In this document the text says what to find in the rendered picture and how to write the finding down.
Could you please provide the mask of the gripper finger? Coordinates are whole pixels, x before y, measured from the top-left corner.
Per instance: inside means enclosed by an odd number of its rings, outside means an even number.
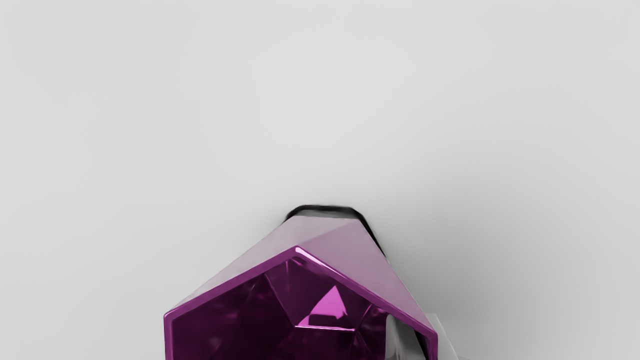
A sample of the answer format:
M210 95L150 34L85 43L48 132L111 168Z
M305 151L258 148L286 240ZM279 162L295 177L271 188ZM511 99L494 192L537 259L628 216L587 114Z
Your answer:
M454 360L454 347L439 317L425 316L438 333L438 360ZM386 360L428 360L413 328L391 315L386 319Z

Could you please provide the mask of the purple faceted mug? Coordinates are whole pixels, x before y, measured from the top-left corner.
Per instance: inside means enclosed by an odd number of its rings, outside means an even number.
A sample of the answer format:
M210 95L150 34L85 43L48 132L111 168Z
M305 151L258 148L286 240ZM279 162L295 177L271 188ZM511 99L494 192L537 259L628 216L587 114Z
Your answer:
M386 360L391 315L438 333L365 225L295 215L164 315L166 360Z

